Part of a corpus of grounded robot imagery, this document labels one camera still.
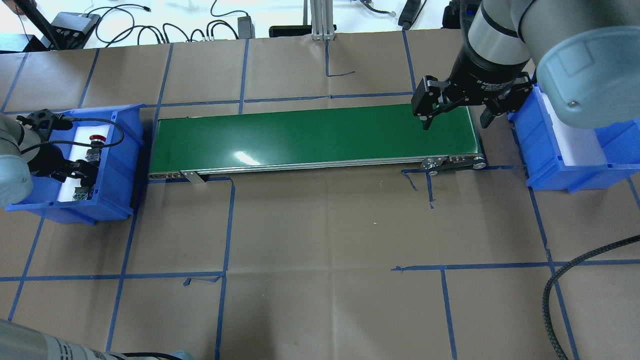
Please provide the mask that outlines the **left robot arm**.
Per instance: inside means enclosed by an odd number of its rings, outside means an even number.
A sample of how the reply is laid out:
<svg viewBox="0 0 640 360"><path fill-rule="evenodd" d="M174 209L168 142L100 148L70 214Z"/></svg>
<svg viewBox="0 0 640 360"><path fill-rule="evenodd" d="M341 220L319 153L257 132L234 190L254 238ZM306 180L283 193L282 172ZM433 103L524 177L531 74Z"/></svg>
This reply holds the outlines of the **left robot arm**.
<svg viewBox="0 0 640 360"><path fill-rule="evenodd" d="M87 154L75 161L64 157L60 144L68 140L52 140L54 131L69 131L77 118L48 109L28 116L12 118L1 114L0 121L0 204L7 207L25 200L34 189L33 177L51 178L57 182L78 179L74 198L89 199L98 180L99 163L106 138L89 137Z"/></svg>

